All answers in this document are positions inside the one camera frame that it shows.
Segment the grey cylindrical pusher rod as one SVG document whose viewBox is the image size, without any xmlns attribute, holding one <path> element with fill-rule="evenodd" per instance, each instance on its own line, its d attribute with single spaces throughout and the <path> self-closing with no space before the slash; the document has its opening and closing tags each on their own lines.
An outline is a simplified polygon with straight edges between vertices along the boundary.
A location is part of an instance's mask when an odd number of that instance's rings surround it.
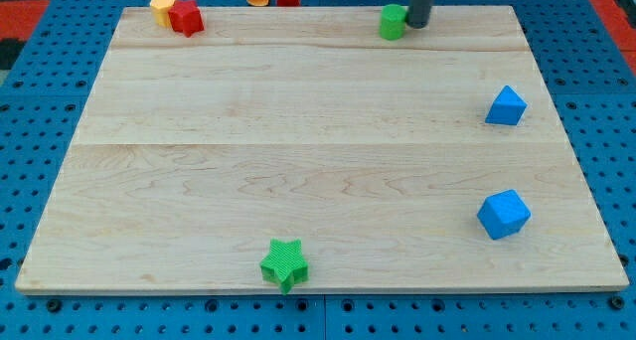
<svg viewBox="0 0 636 340">
<path fill-rule="evenodd" d="M 406 11 L 406 23 L 414 29 L 423 29 L 428 25 L 434 0 L 409 0 Z"/>
</svg>

